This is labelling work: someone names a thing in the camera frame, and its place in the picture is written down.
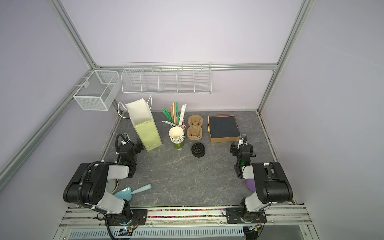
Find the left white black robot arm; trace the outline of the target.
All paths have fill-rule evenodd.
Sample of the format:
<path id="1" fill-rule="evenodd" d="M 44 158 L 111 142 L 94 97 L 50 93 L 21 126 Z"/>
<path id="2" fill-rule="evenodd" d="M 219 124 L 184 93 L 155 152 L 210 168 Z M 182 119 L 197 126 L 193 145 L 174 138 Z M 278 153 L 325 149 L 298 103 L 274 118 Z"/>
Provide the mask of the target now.
<path id="1" fill-rule="evenodd" d="M 137 154 L 144 150 L 140 139 L 134 143 L 127 134 L 115 138 L 115 162 L 82 163 L 66 186 L 63 199 L 108 216 L 115 216 L 119 225 L 129 225 L 134 218 L 128 200 L 107 192 L 109 181 L 132 178 L 137 170 Z"/>

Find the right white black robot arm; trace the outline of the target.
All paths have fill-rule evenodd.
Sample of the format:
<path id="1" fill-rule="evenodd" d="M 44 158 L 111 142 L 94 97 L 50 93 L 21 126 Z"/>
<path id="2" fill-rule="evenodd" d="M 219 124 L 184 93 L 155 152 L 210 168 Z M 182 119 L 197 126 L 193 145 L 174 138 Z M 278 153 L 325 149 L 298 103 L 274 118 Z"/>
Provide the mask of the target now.
<path id="1" fill-rule="evenodd" d="M 267 222 L 265 208 L 293 200 L 293 190 L 278 162 L 252 163 L 254 147 L 248 144 L 246 135 L 231 144 L 230 152 L 237 158 L 234 165 L 239 179 L 252 180 L 255 191 L 242 199 L 236 208 L 226 208 L 229 224 L 264 224 Z"/>

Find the stack of black lids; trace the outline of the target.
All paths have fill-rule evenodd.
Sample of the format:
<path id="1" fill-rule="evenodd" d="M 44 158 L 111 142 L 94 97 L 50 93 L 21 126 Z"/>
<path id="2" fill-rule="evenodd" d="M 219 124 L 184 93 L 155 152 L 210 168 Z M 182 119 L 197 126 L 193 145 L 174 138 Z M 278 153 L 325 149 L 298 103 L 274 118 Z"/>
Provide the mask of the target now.
<path id="1" fill-rule="evenodd" d="M 191 148 L 192 154 L 196 158 L 201 158 L 206 153 L 206 148 L 202 143 L 195 143 Z"/>

